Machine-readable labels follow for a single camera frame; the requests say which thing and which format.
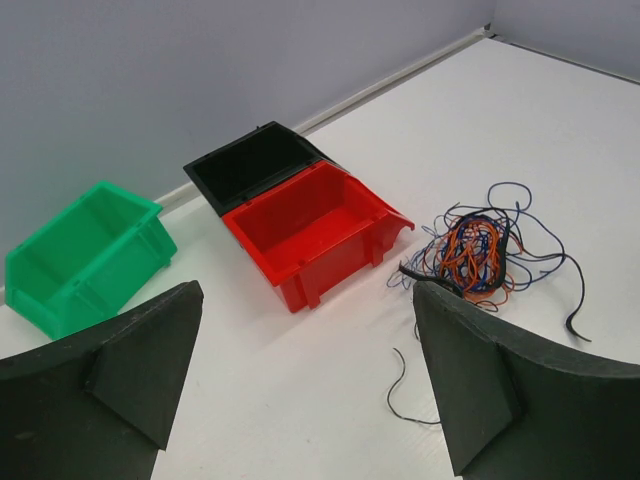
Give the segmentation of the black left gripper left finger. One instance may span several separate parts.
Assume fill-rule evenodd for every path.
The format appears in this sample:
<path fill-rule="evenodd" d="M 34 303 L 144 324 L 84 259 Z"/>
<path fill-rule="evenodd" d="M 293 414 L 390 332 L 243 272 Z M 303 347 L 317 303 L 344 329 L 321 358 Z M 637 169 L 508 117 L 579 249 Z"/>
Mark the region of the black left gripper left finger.
<path fill-rule="evenodd" d="M 4 479 L 148 479 L 166 449 L 203 310 L 183 282 L 1 361 Z"/>

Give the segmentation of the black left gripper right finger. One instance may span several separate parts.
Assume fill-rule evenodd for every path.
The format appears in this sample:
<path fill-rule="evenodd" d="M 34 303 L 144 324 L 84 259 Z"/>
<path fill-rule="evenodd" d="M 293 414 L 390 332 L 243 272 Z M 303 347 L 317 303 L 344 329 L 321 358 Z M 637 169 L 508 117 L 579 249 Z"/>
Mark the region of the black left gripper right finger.
<path fill-rule="evenodd" d="M 413 288 L 453 473 L 463 479 L 635 479 L 639 368 Z"/>

